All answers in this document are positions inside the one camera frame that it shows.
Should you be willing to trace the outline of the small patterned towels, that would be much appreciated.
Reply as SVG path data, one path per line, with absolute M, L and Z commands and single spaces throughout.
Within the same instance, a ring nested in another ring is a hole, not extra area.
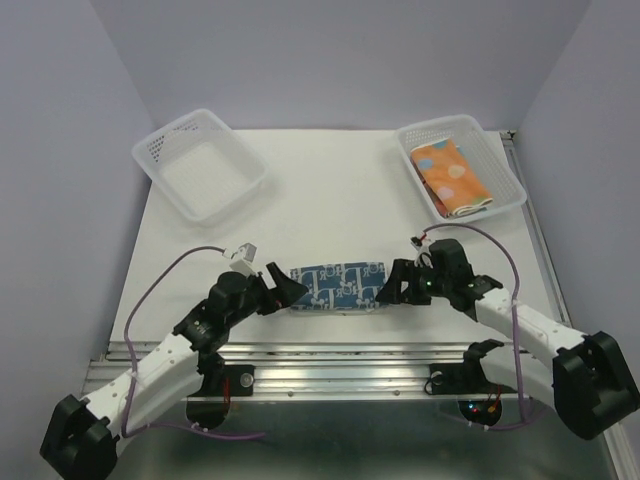
M 344 262 L 296 267 L 290 277 L 308 292 L 290 309 L 300 314 L 369 314 L 384 307 L 376 297 L 387 281 L 383 262 Z

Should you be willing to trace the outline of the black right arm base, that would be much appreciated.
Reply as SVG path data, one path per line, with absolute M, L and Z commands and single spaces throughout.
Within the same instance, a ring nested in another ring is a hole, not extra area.
M 429 376 L 424 384 L 429 395 L 495 395 L 499 392 L 512 394 L 514 390 L 506 385 L 492 383 L 475 367 L 465 367 L 462 363 L 432 363 Z

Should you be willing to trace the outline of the pastel orange dot towel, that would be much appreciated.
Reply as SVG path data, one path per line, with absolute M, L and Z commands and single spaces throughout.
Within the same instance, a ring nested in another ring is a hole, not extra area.
M 442 217 L 471 215 L 493 203 L 493 195 L 451 139 L 418 146 L 409 158 Z

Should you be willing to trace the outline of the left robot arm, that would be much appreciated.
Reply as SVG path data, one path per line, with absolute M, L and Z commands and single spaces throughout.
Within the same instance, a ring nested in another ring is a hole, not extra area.
M 233 327 L 246 318 L 288 308 L 306 286 L 266 266 L 261 274 L 227 271 L 164 340 L 128 370 L 83 398 L 68 395 L 55 406 L 41 457 L 63 479 L 106 479 L 128 442 L 155 427 L 172 406 L 197 392 L 215 392 L 222 382 L 219 351 Z

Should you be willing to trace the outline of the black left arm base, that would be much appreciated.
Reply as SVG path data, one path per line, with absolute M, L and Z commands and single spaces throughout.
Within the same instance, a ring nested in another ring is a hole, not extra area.
M 193 398 L 250 397 L 254 392 L 256 368 L 252 364 L 224 364 L 204 375 Z

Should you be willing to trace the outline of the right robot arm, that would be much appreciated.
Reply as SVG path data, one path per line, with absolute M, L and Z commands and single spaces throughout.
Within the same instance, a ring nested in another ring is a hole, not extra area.
M 415 260 L 395 260 L 376 299 L 425 306 L 436 297 L 504 338 L 471 343 L 459 363 L 430 365 L 427 394 L 520 393 L 584 440 L 638 410 L 639 389 L 612 336 L 588 335 L 516 301 L 499 281 L 475 274 L 454 239 L 435 241 Z

